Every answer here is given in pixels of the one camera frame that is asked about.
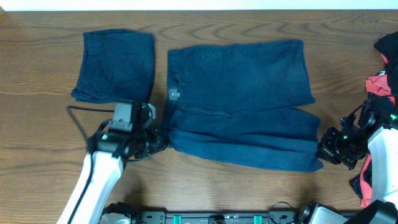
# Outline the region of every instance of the wood grain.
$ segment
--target wood grain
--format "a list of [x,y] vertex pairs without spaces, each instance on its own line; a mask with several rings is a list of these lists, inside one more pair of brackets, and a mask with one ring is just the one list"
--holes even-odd
[[[55,223],[77,182],[85,145],[65,107],[83,106],[70,97],[83,32],[126,28],[155,35],[151,102],[159,114],[166,100],[168,50],[302,39],[317,99],[303,109],[322,119],[322,134],[366,98],[364,80],[383,66],[373,43],[398,29],[397,16],[398,11],[7,13],[0,20],[0,222]],[[78,115],[88,131],[109,116]],[[128,165],[108,203],[199,211],[265,210],[280,200],[298,207],[316,200],[340,210],[359,209],[348,180],[361,164],[351,171],[325,164],[303,174],[206,161],[173,149],[161,153]]]

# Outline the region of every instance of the wooden table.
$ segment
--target wooden table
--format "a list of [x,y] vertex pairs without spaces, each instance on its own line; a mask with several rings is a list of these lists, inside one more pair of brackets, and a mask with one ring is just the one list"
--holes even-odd
[[[305,41],[312,92],[303,107],[338,126],[366,98],[364,81],[383,68],[373,43],[398,29],[398,11],[11,12],[0,19],[0,222],[55,223],[80,175],[85,144],[65,111],[83,55],[83,32],[126,28],[156,38],[158,113],[166,101],[167,51],[198,44]],[[112,109],[114,105],[85,105]],[[94,131],[109,114],[78,113]],[[348,171],[312,173],[222,164],[167,149],[129,164],[108,203],[142,209],[265,210],[316,200],[359,209]]]

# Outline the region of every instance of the white background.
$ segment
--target white background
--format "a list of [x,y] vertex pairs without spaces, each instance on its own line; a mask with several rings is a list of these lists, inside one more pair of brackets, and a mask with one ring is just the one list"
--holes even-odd
[[398,9],[398,0],[0,0],[6,11]]

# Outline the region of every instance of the blue cloth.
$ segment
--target blue cloth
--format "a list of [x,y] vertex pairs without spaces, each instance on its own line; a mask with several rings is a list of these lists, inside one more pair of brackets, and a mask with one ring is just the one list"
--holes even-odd
[[71,96],[87,103],[147,102],[155,77],[151,34],[111,29],[83,34],[80,75]]
[[312,172],[320,120],[303,42],[204,45],[169,51],[164,125],[170,146],[204,159]]

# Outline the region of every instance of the red cloth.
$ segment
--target red cloth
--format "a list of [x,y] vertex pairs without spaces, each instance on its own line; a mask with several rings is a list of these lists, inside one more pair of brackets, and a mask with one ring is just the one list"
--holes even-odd
[[365,160],[365,164],[363,165],[363,168],[361,170],[361,175],[359,178],[362,196],[363,196],[363,199],[361,200],[361,207],[367,207],[368,205],[370,205],[372,199],[372,187],[368,183],[366,183],[366,181],[363,179],[363,174],[368,168],[371,159],[372,159],[371,155],[368,155],[368,157]]
[[[365,81],[366,91],[374,93],[379,96],[387,96],[391,95],[391,88],[387,84],[387,75],[376,75],[373,77],[369,77],[368,80]],[[396,103],[396,99],[391,96],[389,99],[394,103]]]

